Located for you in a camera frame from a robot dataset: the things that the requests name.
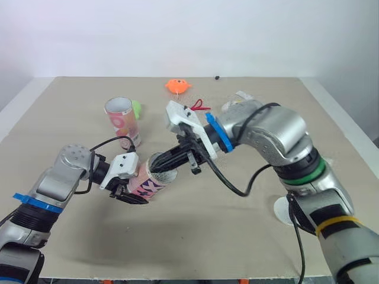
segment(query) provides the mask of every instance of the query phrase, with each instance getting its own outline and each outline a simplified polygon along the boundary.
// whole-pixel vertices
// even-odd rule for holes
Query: blue ring
[[[233,145],[232,143],[230,142],[228,136],[226,135],[226,133],[223,131],[223,129],[221,128],[221,126],[219,126],[219,124],[217,123],[217,121],[214,119],[213,115],[211,113],[207,113],[205,114],[205,116],[207,117],[207,121],[210,125],[212,125],[212,127],[214,128],[214,130],[218,133],[218,135],[220,136],[222,142],[224,143],[225,147],[226,147],[226,150],[228,152],[231,152],[233,151]]]
[[[21,203],[30,204],[30,205],[33,205],[35,207],[42,208],[42,209],[45,209],[45,210],[48,210],[51,212],[55,212],[58,214],[62,213],[62,211],[63,211],[63,208],[59,208],[59,207],[47,204],[43,201],[37,200],[37,199],[30,197],[28,195],[22,195],[20,193],[15,193],[13,198],[20,200]]]

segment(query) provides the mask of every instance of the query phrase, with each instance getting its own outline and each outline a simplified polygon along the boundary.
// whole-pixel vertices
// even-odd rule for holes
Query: white wall
[[[377,0],[3,0],[34,76],[315,76],[378,136]]]
[[[31,80],[31,72],[0,3],[0,111]]]

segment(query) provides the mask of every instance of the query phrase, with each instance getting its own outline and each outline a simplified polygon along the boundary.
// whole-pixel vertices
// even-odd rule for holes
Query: red wire
[[[198,99],[196,103],[191,107],[193,111],[208,111],[211,108],[203,107],[203,100]]]

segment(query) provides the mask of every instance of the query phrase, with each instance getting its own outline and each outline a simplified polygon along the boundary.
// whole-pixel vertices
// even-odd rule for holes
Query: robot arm
[[[80,180],[99,184],[118,200],[147,203],[126,189],[129,178],[137,174],[137,164],[134,152],[118,155],[108,164],[105,157],[84,146],[71,144],[62,148],[53,167],[40,176],[27,195],[14,195],[22,204],[0,226],[0,283],[37,283],[44,263],[39,249],[47,243],[52,226]]]
[[[249,100],[232,105],[216,119],[207,114],[210,125],[204,127],[204,137],[198,134],[198,125],[193,133],[188,131],[195,128],[187,123],[189,118],[196,120],[195,112],[170,102],[166,109],[168,128],[179,134],[179,146],[161,155],[151,171],[190,162],[197,174],[201,172],[199,165],[206,162],[199,150],[207,151],[209,144],[226,153],[239,144],[250,145],[277,173],[297,221],[317,235],[336,281],[378,283],[379,235],[353,217],[350,196],[313,146],[302,117],[278,104],[270,105]]]

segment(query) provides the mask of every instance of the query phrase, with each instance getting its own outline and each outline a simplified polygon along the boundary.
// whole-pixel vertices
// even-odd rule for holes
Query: paper cup
[[[113,125],[117,136],[129,136],[137,147],[141,143],[141,137],[134,115],[131,100],[123,97],[110,99],[104,107]],[[128,139],[120,139],[121,147],[129,149]]]
[[[156,153],[152,155],[140,166],[138,170],[138,176],[129,179],[127,189],[130,193],[149,200],[154,194],[156,194],[176,178],[178,175],[177,170],[170,170],[164,173],[150,173],[149,169],[152,162],[160,154],[161,153]]]

